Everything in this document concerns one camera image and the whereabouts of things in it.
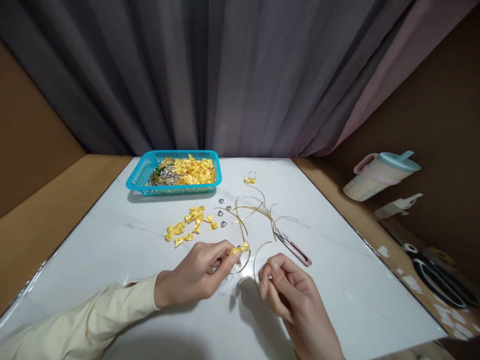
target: pink curtain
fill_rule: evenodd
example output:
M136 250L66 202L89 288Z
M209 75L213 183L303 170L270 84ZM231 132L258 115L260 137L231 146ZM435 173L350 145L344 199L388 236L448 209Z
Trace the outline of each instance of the pink curtain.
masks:
M330 154L360 127L415 70L478 0L417 0L369 80L334 147L312 154Z

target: blue plastic basket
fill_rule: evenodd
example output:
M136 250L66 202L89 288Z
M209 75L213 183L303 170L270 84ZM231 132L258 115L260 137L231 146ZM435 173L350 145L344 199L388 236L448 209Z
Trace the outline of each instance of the blue plastic basket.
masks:
M173 185L173 186L145 186L150 180L150 175L154 172L160 163L168 157L174 159L188 159L189 154L195 160L212 159L213 168L216 171L215 182L211 184L197 185ZM133 191L138 191L145 196L155 195L175 195L175 194L194 194L210 193L215 190L222 182L222 172L220 171L219 155L211 150L153 150L146 152L141 157L130 177L126 181L126 187Z

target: cream sleeve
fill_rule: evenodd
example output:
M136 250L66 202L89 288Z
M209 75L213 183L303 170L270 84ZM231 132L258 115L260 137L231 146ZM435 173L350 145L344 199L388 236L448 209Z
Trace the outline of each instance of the cream sleeve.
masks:
M118 332L158 310L156 279L109 285L74 308L17 329L0 341L0 359L100 359Z

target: hand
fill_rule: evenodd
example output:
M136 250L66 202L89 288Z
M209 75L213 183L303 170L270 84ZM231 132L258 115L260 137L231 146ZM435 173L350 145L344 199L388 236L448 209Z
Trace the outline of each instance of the hand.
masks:
M235 263L240 262L241 252L229 256L233 248L227 240L195 243L175 270L158 274L153 294L156 307L162 309L210 298Z
M302 360L344 359L317 286L305 271L279 253L262 266L258 279L262 299L282 318Z

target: table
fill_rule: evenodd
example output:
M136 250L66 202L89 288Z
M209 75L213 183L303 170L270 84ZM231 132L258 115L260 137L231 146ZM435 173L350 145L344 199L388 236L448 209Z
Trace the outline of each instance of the table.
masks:
M298 219L281 219L277 225L313 261L303 267L277 241L260 250L255 266L259 269L268 257L283 252L313 277L348 360L372 359L446 336L290 159L224 158L223 181L215 192L153 197L125 187L138 161L128 164L2 317L0 339L108 283L125 284L173 269L197 241L228 239L240 245L239 225L232 224L236 219L217 216L214 207L234 207L238 197L239 203L257 205L253 199L242 200L261 197L243 183L250 171L257 174L255 186L267 206L277 203L272 216ZM225 220L227 226L210 231L203 223L194 241L174 249L163 238L167 226L181 221L189 207L201 205L205 215ZM244 209L240 215L249 213ZM241 274L229 276L209 300L163 310L127 329L104 359L292 359L288 335L252 279L255 253L273 241L270 222L255 213L245 225L252 259ZM247 279L238 285L243 277Z

